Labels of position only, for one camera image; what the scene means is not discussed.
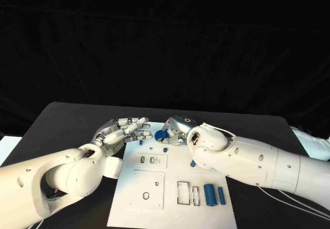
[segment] black table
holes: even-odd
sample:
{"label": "black table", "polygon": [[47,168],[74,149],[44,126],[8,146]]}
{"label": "black table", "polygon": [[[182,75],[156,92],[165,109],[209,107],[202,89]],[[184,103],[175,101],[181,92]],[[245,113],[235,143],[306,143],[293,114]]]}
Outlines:
{"label": "black table", "polygon": [[[149,117],[153,122],[165,122],[173,115],[186,115],[198,122],[207,122],[238,136],[260,140],[283,150],[307,156],[282,117],[55,102],[45,108],[2,166],[90,143],[99,127],[111,118]],[[231,178],[227,178],[227,181],[240,229],[330,228],[330,221],[283,204],[257,187]],[[116,186],[117,180],[104,177],[96,192],[50,217],[39,229],[106,229]],[[290,202],[277,190],[269,189],[269,192]]]}

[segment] black backdrop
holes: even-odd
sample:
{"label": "black backdrop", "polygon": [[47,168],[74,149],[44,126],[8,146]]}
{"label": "black backdrop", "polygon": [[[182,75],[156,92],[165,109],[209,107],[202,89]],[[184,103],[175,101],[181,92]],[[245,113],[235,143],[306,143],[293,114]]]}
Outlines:
{"label": "black backdrop", "polygon": [[328,8],[215,2],[2,0],[0,131],[61,101],[280,115],[328,137]]}

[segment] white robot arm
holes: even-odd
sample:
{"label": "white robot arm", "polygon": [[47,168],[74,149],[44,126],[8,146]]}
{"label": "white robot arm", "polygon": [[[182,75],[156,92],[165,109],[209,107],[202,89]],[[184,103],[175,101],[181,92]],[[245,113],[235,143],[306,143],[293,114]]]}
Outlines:
{"label": "white robot arm", "polygon": [[[148,118],[110,120],[93,141],[0,168],[0,228],[24,229],[78,202],[97,189],[103,176],[119,179],[123,160],[113,155],[126,142],[152,139]],[[41,181],[58,190],[47,196]]]}
{"label": "white robot arm", "polygon": [[199,125],[184,116],[169,118],[162,131],[169,127],[173,136],[156,140],[176,146],[186,143],[194,161],[202,168],[217,169],[248,185],[287,191],[330,210],[330,162],[238,137],[207,123]]}

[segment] white cable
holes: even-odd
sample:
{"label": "white cable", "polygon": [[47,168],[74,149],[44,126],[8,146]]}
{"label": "white cable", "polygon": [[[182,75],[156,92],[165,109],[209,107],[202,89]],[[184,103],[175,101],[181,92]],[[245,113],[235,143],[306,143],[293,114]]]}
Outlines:
{"label": "white cable", "polygon": [[300,210],[303,210],[303,211],[312,213],[313,215],[316,215],[316,216],[319,216],[319,217],[322,217],[322,218],[325,218],[326,220],[330,221],[330,218],[328,218],[328,217],[325,217],[325,216],[322,216],[322,215],[313,213],[312,211],[307,211],[306,209],[303,209],[303,208],[300,208],[300,207],[292,205],[290,203],[287,203],[287,202],[284,202],[283,200],[280,200],[279,198],[276,198],[271,194],[269,194],[269,192],[267,192],[261,187],[258,187],[258,188],[261,189],[261,191],[263,191],[271,198],[274,198],[274,199],[279,200],[280,202],[286,203],[286,204],[290,205],[292,207],[294,207],[294,208],[297,208],[297,209],[300,209]]}
{"label": "white cable", "polygon": [[37,227],[37,229],[39,229],[39,226],[41,226],[41,224],[44,223],[44,220],[42,220],[42,222],[39,223],[39,225],[38,225],[38,227]]}
{"label": "white cable", "polygon": [[214,127],[214,128],[218,129],[218,130],[225,131],[225,132],[230,133],[234,137],[237,137],[237,135],[235,135],[233,132],[230,132],[228,130],[224,130],[224,129],[221,129],[221,128],[212,126],[212,125],[209,125],[209,126]]}
{"label": "white cable", "polygon": [[305,205],[307,208],[310,208],[312,210],[315,210],[316,212],[319,212],[320,214],[323,214],[325,216],[328,216],[330,218],[330,215],[328,215],[326,213],[323,213],[322,211],[319,211],[318,209],[315,209],[313,207],[310,207],[309,205],[306,205],[305,203],[302,203],[300,201],[297,201],[287,193],[284,193],[282,190],[279,190],[293,201],[296,201],[297,203],[300,203],[302,205]]}

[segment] blue object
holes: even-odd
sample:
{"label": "blue object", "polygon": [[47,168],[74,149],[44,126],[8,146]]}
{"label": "blue object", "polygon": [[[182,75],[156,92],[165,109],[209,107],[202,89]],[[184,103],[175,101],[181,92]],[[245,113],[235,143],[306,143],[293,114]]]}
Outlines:
{"label": "blue object", "polygon": [[205,199],[208,206],[217,206],[215,187],[212,184],[205,185]]}
{"label": "blue object", "polygon": [[156,132],[156,134],[155,134],[155,139],[156,140],[159,140],[160,138],[168,138],[168,137],[171,137],[171,134],[166,131],[163,131],[163,130],[159,130]]}
{"label": "blue object", "polygon": [[218,192],[220,192],[221,204],[225,205],[225,196],[224,196],[222,187],[218,187]]}
{"label": "blue object", "polygon": [[197,162],[192,160],[191,162],[191,166],[195,167],[197,166]]}

